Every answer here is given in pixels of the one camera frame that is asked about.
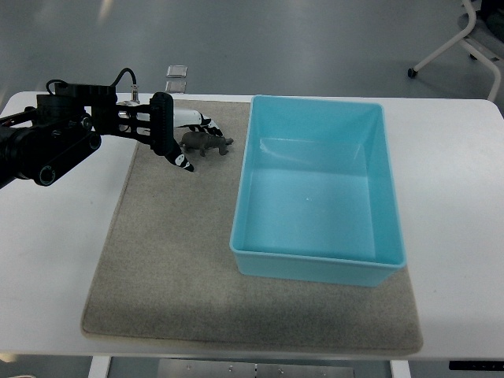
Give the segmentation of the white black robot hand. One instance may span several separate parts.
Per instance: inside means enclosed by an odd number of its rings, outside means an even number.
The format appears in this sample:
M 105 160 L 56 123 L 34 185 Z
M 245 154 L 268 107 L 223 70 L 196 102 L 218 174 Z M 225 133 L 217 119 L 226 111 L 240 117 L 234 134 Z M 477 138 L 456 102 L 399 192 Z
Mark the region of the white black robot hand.
M 170 94 L 157 92 L 150 99 L 150 136 L 154 138 L 153 150 L 178 168 L 194 171 L 194 166 L 179 146 L 186 132 L 205 132 L 223 136 L 216 122 L 194 109 L 176 108 Z

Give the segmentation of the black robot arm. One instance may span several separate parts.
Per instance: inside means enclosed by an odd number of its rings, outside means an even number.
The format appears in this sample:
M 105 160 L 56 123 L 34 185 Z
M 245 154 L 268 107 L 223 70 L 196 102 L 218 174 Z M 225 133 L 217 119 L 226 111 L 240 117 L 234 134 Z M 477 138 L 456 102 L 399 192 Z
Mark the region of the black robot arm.
M 1 185 L 16 179 L 47 187 L 91 156 L 104 135 L 134 139 L 158 155 L 172 148 L 172 99 L 117 101 L 110 85 L 50 80 L 35 106 L 1 119 Z

